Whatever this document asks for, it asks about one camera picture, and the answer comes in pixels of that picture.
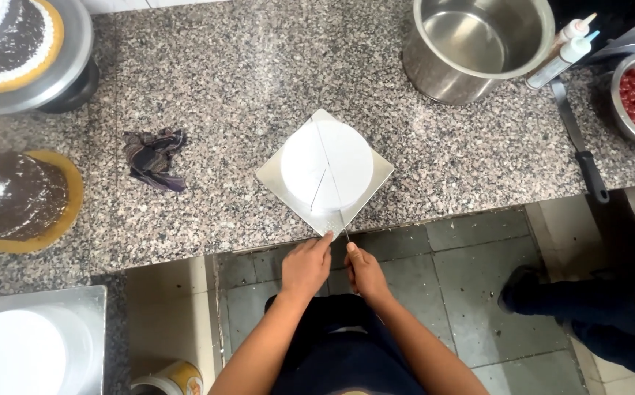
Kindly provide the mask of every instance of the stainless steel bowl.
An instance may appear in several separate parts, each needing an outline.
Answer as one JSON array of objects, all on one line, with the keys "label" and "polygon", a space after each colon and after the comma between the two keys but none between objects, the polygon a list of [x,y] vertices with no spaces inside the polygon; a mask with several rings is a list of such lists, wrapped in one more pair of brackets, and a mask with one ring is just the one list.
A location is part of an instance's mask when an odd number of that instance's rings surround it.
[{"label": "stainless steel bowl", "polygon": [[471,103],[535,68],[554,38],[547,0],[414,0],[413,17],[405,74],[447,104]]},{"label": "stainless steel bowl", "polygon": [[615,73],[612,75],[610,84],[610,96],[612,97],[612,114],[615,116],[620,130],[630,139],[635,141],[635,124],[629,119],[629,114],[622,106],[620,98],[620,78],[629,69],[635,69],[635,55],[628,56],[627,59],[617,65]]}]

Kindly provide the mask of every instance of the person's right hand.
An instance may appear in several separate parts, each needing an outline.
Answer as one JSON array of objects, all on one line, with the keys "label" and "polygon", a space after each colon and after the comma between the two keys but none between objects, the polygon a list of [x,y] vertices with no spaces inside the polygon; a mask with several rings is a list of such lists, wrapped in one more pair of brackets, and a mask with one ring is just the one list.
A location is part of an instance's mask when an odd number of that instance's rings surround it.
[{"label": "person's right hand", "polygon": [[373,255],[358,248],[353,242],[347,244],[344,265],[347,266],[352,291],[361,294],[368,304],[392,297],[381,265]]}]

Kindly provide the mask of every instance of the chocolate frosted cake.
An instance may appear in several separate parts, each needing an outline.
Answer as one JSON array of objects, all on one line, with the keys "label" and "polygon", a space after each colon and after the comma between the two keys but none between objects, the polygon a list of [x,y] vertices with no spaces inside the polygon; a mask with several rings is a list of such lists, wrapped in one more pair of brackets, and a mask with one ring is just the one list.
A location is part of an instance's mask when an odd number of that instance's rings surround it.
[{"label": "chocolate frosted cake", "polygon": [[0,240],[41,235],[61,217],[67,195],[58,167],[23,153],[0,153]]},{"label": "chocolate frosted cake", "polygon": [[59,53],[63,24],[44,0],[0,0],[0,92],[29,84]]}]

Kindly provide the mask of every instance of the speckled granite surface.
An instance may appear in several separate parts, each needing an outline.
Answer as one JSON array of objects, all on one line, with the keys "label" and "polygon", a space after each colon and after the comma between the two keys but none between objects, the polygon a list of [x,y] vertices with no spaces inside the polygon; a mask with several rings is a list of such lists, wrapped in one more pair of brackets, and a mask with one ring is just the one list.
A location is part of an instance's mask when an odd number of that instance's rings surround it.
[{"label": "speckled granite surface", "polygon": [[[0,294],[109,283],[120,295],[111,305],[124,309],[124,277],[111,272],[313,236],[254,172],[318,108],[395,166],[352,231],[584,192],[548,88],[516,79],[451,107],[411,87],[400,60],[410,4],[235,0],[95,17],[94,100],[71,114],[0,117],[0,150],[58,150],[86,183],[83,210],[61,240],[0,255]],[[606,185],[635,185],[635,147],[598,119],[590,73],[569,77]],[[121,157],[123,131],[165,126],[190,136],[172,170],[189,185],[181,194],[129,178]],[[122,336],[124,318],[113,322],[110,333]]]}]

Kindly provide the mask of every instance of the black handle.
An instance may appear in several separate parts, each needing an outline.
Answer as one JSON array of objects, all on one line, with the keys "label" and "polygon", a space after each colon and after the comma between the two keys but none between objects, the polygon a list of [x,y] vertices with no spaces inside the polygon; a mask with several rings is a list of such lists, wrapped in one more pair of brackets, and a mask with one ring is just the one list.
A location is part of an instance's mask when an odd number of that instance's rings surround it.
[{"label": "black handle", "polygon": [[610,195],[608,190],[605,189],[598,167],[595,167],[593,154],[590,151],[576,152],[576,160],[581,165],[581,174],[583,174],[583,179],[586,182],[588,193],[593,195],[598,203],[605,204],[609,202]]}]

